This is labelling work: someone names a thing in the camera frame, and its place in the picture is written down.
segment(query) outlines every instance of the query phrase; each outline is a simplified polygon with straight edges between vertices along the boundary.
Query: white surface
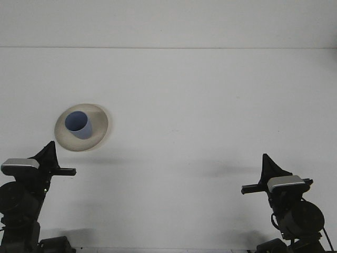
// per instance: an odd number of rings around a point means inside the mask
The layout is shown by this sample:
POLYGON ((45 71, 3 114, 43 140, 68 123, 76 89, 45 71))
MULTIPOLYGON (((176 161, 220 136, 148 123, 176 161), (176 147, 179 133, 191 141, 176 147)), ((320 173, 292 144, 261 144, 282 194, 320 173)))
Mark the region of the white surface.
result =
POLYGON ((111 136, 89 152, 57 146, 60 165, 78 173, 53 178, 42 238, 254 248, 280 237, 266 195, 240 193, 267 152, 314 179, 304 197, 334 240, 336 68, 337 50, 2 48, 0 160, 35 155, 64 110, 97 103, 112 115, 111 136))
POLYGON ((337 1, 0 0, 0 46, 337 47, 337 1))
POLYGON ((247 253, 247 250, 76 248, 78 253, 247 253))

